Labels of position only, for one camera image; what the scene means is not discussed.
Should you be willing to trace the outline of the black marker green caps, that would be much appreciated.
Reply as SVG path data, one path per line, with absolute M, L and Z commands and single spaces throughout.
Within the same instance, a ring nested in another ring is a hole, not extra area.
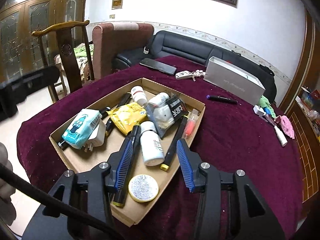
M 174 135 L 174 138 L 173 138 L 173 140 L 167 150 L 165 159 L 164 159 L 163 163 L 160 165 L 160 169 L 163 171 L 167 171 L 171 166 L 174 155 L 176 154 L 177 141 L 182 138 L 182 135 L 184 133 L 184 129 L 187 124 L 187 120 L 188 120 L 187 116 L 183 116 L 183 118 L 181 119 L 180 125 L 179 125 L 179 127 Z

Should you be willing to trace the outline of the white charger block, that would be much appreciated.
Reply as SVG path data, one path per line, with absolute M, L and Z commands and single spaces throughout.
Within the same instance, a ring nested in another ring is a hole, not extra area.
M 102 146 L 105 141 L 105 132 L 106 125 L 104 124 L 103 120 L 100 120 L 99 124 L 96 126 L 96 128 L 93 130 L 88 140 L 86 141 L 84 151 L 92 152 L 94 147 Z

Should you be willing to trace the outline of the orange red tube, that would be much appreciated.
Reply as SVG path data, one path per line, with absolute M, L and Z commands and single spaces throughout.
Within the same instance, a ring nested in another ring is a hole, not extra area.
M 188 115 L 187 123 L 183 132 L 183 137 L 185 139 L 188 139 L 193 133 L 198 118 L 199 118 L 199 111 L 196 109 L 193 109 Z

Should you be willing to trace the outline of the white medicine bottle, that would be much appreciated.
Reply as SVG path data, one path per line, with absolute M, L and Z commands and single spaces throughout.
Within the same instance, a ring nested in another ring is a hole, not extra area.
M 140 145 L 146 166 L 157 166 L 164 161 L 164 152 L 157 134 L 157 130 L 151 121 L 140 124 Z

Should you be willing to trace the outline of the yellow round jar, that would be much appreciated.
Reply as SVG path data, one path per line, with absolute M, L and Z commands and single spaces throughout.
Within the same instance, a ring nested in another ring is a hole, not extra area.
M 157 181 L 147 174 L 139 174 L 131 178 L 128 189 L 131 198 L 138 203 L 150 202 L 159 193 Z

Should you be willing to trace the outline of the black marker yellow caps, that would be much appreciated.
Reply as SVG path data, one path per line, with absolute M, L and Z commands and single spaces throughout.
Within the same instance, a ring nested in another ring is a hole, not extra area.
M 117 207 L 122 208 L 125 205 L 129 191 L 129 181 L 132 178 L 133 168 L 140 151 L 140 134 L 140 125 L 133 126 L 132 131 L 125 138 L 125 147 L 121 150 L 123 155 L 116 171 L 115 186 L 117 192 L 113 198 L 113 205 Z

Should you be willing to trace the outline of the yellow snack packet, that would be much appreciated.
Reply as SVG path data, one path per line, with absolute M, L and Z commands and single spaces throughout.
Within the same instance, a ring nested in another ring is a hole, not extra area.
M 135 125 L 141 124 L 147 117 L 146 110 L 136 102 L 107 111 L 117 129 L 128 135 Z

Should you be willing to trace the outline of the teal tissue pack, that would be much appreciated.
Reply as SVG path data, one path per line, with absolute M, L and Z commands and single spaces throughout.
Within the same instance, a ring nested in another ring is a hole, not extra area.
M 84 146 L 99 124 L 102 114 L 94 109 L 82 109 L 64 131 L 63 140 L 75 149 Z

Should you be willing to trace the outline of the black snack packet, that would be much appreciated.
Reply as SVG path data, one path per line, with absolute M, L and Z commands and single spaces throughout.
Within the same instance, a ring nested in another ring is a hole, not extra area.
M 144 107 L 161 139 L 174 123 L 189 114 L 184 101 L 178 95 L 169 96 L 165 92 L 151 98 Z

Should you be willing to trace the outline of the small white red-label bottle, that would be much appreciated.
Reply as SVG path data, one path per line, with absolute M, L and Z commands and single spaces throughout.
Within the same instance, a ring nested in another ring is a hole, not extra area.
M 131 91 L 132 100 L 138 103 L 140 106 L 144 106 L 147 103 L 146 94 L 141 86 L 132 87 Z

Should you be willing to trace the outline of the black pen purple tip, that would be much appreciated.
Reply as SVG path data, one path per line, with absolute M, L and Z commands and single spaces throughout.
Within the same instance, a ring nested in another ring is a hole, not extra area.
M 210 101 L 214 102 L 221 102 L 221 103 L 228 103 L 231 105 L 237 105 L 238 102 L 234 99 L 225 98 L 223 96 L 214 96 L 214 95 L 207 95 L 206 98 Z

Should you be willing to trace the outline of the burgundy tablecloth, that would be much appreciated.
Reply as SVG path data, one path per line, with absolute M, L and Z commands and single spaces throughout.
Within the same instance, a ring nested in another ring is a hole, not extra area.
M 274 128 L 253 112 L 253 106 L 207 100 L 207 95 L 236 98 L 203 79 L 176 80 L 139 64 L 108 75 L 69 94 L 22 123 L 17 133 L 17 155 L 31 184 L 48 192 L 66 166 L 49 140 L 50 134 L 112 91 L 140 78 L 178 90 L 206 105 L 190 147 L 218 170 L 242 169 L 276 215 L 286 239 L 296 231 L 302 211 L 302 171 L 295 140 L 282 147 Z M 132 227 L 116 221 L 126 239 L 191 239 L 199 194 L 185 187 L 180 168 L 143 220 Z

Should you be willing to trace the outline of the white power adapter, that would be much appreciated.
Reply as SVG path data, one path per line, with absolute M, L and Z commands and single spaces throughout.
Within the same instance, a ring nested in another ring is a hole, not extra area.
M 253 107 L 253 111 L 256 115 L 263 117 L 266 113 L 264 111 L 264 109 L 258 105 L 255 105 Z

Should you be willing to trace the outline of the toothpaste tube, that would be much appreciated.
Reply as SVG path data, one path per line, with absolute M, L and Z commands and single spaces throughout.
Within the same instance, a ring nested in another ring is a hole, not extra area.
M 272 117 L 266 113 L 261 118 L 273 127 L 277 125 Z

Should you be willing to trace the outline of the white tube bottle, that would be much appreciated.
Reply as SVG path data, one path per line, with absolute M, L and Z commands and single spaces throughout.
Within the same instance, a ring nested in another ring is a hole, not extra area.
M 281 146 L 284 147 L 287 144 L 287 139 L 284 133 L 280 130 L 280 128 L 278 128 L 278 126 L 274 126 L 274 130 Z

